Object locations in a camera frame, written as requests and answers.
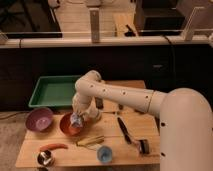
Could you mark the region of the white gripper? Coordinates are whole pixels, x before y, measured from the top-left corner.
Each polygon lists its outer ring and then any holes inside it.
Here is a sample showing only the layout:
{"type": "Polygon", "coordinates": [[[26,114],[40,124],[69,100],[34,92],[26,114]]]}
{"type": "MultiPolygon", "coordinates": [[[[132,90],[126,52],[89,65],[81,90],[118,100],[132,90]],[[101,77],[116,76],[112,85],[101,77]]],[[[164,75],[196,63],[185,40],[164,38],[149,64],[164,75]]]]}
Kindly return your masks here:
{"type": "Polygon", "coordinates": [[[78,117],[82,117],[85,122],[88,121],[97,121],[100,119],[101,114],[98,108],[93,105],[90,105],[87,109],[75,109],[74,113],[78,117]]]}

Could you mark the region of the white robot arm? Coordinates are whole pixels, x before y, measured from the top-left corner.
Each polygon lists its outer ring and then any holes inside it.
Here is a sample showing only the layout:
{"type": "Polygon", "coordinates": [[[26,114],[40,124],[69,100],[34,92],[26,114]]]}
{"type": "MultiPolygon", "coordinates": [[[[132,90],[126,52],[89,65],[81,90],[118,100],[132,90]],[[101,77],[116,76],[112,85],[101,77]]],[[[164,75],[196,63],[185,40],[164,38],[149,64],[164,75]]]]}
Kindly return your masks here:
{"type": "Polygon", "coordinates": [[[75,83],[73,108],[86,110],[94,97],[107,99],[160,119],[160,171],[213,171],[213,110],[191,88],[168,93],[104,84],[95,70],[75,83]]]}

